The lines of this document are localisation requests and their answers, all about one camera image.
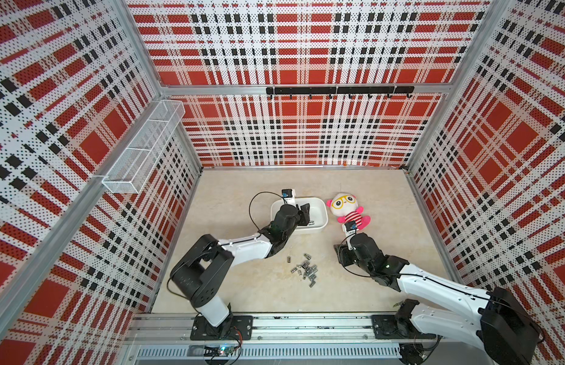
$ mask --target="black hook rack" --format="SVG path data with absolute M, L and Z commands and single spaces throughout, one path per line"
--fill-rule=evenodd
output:
M 266 94 L 272 97 L 274 95 L 289 95 L 292 99 L 293 95 L 308 95 L 309 99 L 313 95 L 329 95 L 329 99 L 333 99 L 333 95 L 347 94 L 348 98 L 355 95 L 386 95 L 387 98 L 392 98 L 394 94 L 404 94 L 407 98 L 412 98 L 414 86 L 289 86 L 289 87 L 272 87 L 266 88 Z

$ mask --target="black mounting plate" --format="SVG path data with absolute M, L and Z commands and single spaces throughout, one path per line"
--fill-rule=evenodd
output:
M 372 328 L 377 340 L 402 339 L 403 337 L 396 331 L 396 319 L 393 314 L 377 314 L 371 316 Z M 432 333 L 419 333 L 417 339 L 434 339 L 436 335 Z
M 232 327 L 235 326 L 240 331 L 242 340 L 249 340 L 252 337 L 253 322 L 254 317 L 251 315 L 235 315 L 232 319 Z M 196 329 L 191 329 L 191 341 L 220 340 L 218 330 L 212 327 L 205 317 L 200 315 L 195 317 L 193 326 Z M 232 329 L 230 333 L 237 338 L 235 330 Z

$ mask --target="marble floor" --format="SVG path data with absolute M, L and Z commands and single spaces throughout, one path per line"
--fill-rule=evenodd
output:
M 280 194 L 296 189 L 298 197 L 315 196 L 323 201 L 345 192 L 357 197 L 371 223 L 363 230 L 387 255 L 396 255 L 433 274 L 448 277 L 432 242 L 410 186 L 402 170 L 246 170 L 211 171 L 201 176 L 185 225 L 163 278 L 153 313 L 192 313 L 188 301 L 167 291 L 170 269 L 204 234 L 215 238 L 238 238 L 256 232 L 248 216 L 248 204 L 261 191 Z M 252 216 L 259 227 L 270 221 L 270 206 L 278 198 L 260 194 L 252 203 Z M 345 237 L 330 212 L 329 223 L 318 234 L 293 235 L 276 255 L 232 267 L 219 290 L 234 312 L 369 312 L 394 311 L 406 295 L 381 287 L 371 279 L 346 272 L 337 262 L 333 245 Z M 319 268 L 317 284 L 309 288 L 291 269 L 313 256 Z M 350 266 L 355 273 L 365 274 Z M 173 283 L 172 290 L 178 289 Z

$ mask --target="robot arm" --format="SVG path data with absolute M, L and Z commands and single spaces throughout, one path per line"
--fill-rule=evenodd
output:
M 402 336 L 434 333 L 483 349 L 500 365 L 530 363 L 541 333 L 509 291 L 472 288 L 425 272 L 405 259 L 384 255 L 365 233 L 352 236 L 350 246 L 334 246 L 342 266 L 357 265 L 382 286 L 447 309 L 406 299 L 395 315 Z
M 308 222 L 308 204 L 301 208 L 285 204 L 274 221 L 252 236 L 215 239 L 212 235 L 203 235 L 172 269 L 170 278 L 216 332 L 225 335 L 230 329 L 232 312 L 217 293 L 229 268 L 278 253 L 296 227 L 308 225 Z M 209 266 L 203 267 L 201 260 L 210 262 Z

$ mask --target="metal vent grille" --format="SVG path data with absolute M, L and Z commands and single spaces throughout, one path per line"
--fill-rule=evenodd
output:
M 139 360 L 200 359 L 204 347 L 200 345 L 144 346 Z M 309 344 L 244 344 L 240 359 L 398 359 L 398 343 L 309 343 Z

